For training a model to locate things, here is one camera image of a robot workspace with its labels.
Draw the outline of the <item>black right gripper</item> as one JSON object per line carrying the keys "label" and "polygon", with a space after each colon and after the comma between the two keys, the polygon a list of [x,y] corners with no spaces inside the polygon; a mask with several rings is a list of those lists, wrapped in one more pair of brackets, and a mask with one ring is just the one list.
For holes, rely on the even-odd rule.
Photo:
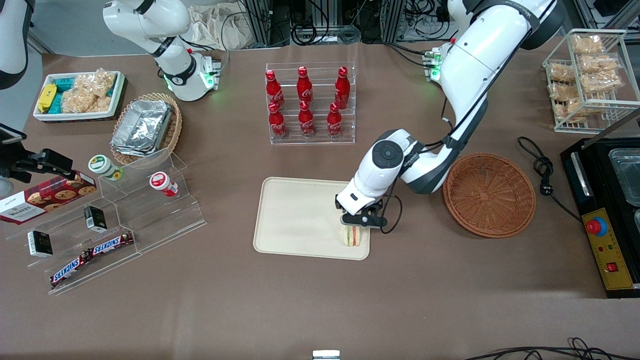
{"label": "black right gripper", "polygon": [[30,183],[32,174],[19,169],[19,163],[26,161],[30,169],[34,163],[34,172],[40,174],[55,174],[71,177],[73,175],[73,160],[50,148],[44,148],[38,153],[25,149],[21,142],[0,145],[0,175],[5,179],[14,179],[22,183]]}

